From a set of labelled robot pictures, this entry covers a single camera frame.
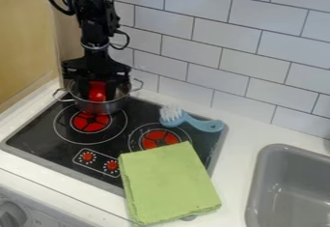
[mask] green towel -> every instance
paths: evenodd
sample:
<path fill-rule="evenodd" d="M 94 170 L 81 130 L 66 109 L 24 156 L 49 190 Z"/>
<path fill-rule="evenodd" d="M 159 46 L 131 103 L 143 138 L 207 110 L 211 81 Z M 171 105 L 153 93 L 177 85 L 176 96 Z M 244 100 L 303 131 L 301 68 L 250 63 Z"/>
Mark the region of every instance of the green towel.
<path fill-rule="evenodd" d="M 140 225 L 208 213 L 221 206 L 189 142 L 122 154 L 119 165 L 130 215 Z"/>

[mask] sink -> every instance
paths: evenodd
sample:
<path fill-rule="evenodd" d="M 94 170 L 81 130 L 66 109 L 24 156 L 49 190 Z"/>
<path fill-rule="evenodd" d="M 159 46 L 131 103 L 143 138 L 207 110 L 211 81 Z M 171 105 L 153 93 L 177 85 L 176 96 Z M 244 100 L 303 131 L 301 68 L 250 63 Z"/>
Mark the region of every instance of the sink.
<path fill-rule="evenodd" d="M 330 157 L 288 145 L 263 148 L 245 220 L 247 227 L 330 227 Z"/>

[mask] brush bristles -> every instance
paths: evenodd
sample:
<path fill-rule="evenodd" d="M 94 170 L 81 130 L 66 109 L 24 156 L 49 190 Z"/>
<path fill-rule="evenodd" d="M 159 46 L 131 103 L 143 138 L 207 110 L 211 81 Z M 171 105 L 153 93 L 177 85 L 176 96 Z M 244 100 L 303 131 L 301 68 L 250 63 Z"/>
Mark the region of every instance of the brush bristles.
<path fill-rule="evenodd" d="M 182 115 L 182 109 L 173 105 L 163 106 L 160 109 L 160 117 L 165 122 L 173 122 L 179 119 Z"/>

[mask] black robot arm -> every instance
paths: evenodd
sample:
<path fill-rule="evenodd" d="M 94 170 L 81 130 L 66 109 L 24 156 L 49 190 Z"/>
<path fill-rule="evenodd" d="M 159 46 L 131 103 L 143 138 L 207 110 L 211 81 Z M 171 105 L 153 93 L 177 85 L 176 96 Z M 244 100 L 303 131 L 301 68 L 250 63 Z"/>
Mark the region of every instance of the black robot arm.
<path fill-rule="evenodd" d="M 119 84 L 129 83 L 130 67 L 114 61 L 108 55 L 109 38 L 120 34 L 126 36 L 122 47 L 129 44 L 129 35 L 119 30 L 120 18 L 115 10 L 114 0 L 63 0 L 67 9 L 60 7 L 54 0 L 48 0 L 57 10 L 67 15 L 76 14 L 81 28 L 81 45 L 85 50 L 82 58 L 62 63 L 64 79 L 72 79 L 78 85 L 80 95 L 88 98 L 91 81 L 106 83 L 106 98 L 114 97 Z"/>

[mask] toy stove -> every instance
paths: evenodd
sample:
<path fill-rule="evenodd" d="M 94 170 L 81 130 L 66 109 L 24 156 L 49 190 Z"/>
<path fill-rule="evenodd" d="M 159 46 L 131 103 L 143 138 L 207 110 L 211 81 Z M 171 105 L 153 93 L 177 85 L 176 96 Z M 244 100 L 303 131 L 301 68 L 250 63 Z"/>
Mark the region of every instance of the toy stove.
<path fill-rule="evenodd" d="M 96 116 L 79 111 L 74 104 L 55 102 L 2 147 L 120 195 L 123 184 L 118 157 L 122 153 L 189 141 L 211 173 L 210 164 L 218 157 L 216 151 L 220 151 L 222 143 L 221 132 L 205 133 L 188 124 L 165 128 L 158 123 L 159 108 L 154 103 L 129 98 L 123 110 Z"/>

